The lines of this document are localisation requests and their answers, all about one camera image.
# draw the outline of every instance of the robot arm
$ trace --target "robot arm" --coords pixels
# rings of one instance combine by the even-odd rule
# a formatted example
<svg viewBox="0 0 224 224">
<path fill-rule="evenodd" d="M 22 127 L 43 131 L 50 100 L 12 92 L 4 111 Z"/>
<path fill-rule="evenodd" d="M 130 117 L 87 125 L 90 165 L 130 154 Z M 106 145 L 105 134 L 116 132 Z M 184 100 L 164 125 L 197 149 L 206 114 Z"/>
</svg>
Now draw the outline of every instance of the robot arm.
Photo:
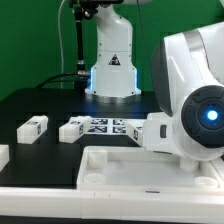
<svg viewBox="0 0 224 224">
<path fill-rule="evenodd" d="M 223 38 L 224 23 L 219 23 L 162 41 L 152 73 L 164 113 L 148 117 L 147 149 L 204 161 L 223 154 Z"/>
</svg>

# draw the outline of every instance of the blue led light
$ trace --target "blue led light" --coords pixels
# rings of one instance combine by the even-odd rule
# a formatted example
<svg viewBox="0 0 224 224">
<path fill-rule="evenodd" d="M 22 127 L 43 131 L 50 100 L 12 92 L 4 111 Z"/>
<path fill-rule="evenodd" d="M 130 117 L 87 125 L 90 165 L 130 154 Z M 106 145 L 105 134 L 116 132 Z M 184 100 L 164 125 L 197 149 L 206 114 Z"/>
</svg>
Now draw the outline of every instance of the blue led light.
<svg viewBox="0 0 224 224">
<path fill-rule="evenodd" d="M 210 121 L 214 121 L 218 118 L 218 113 L 215 110 L 210 110 L 207 113 L 207 117 Z"/>
</svg>

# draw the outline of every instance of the warning label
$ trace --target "warning label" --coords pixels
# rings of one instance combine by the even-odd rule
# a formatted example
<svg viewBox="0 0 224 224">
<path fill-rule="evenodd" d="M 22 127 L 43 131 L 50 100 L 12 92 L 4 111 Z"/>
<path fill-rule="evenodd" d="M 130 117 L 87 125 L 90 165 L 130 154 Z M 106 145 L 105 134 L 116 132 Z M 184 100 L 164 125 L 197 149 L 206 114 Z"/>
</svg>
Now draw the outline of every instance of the warning label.
<svg viewBox="0 0 224 224">
<path fill-rule="evenodd" d="M 121 65 L 116 54 L 111 59 L 109 65 Z"/>
</svg>

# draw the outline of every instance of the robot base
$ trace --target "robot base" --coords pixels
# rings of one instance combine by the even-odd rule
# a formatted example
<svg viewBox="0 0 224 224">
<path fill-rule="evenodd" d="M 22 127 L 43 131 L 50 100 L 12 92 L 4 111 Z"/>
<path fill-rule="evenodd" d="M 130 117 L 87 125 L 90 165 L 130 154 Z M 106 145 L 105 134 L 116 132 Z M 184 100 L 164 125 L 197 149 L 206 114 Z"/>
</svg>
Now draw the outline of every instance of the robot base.
<svg viewBox="0 0 224 224">
<path fill-rule="evenodd" d="M 124 104 L 138 102 L 141 100 L 141 94 L 136 94 L 127 97 L 108 97 L 108 96 L 99 96 L 91 93 L 85 93 L 86 99 L 97 101 L 100 103 L 111 103 L 111 104 Z"/>
</svg>

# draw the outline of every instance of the white rectangular piece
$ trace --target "white rectangular piece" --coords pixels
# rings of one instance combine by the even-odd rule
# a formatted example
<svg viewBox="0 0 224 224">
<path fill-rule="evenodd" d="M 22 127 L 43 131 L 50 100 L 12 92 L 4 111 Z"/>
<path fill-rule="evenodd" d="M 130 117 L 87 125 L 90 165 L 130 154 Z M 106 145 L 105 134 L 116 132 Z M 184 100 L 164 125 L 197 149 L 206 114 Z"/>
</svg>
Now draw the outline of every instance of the white rectangular piece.
<svg viewBox="0 0 224 224">
<path fill-rule="evenodd" d="M 34 116 L 17 129 L 17 142 L 32 144 L 47 130 L 48 117 Z"/>
<path fill-rule="evenodd" d="M 127 135 L 142 146 L 142 128 L 145 120 L 131 120 L 125 123 Z"/>
<path fill-rule="evenodd" d="M 9 162 L 9 146 L 0 145 L 0 172 Z"/>
<path fill-rule="evenodd" d="M 92 118 L 89 116 L 71 117 L 69 122 L 59 128 L 59 141 L 73 143 L 90 128 Z"/>
</svg>

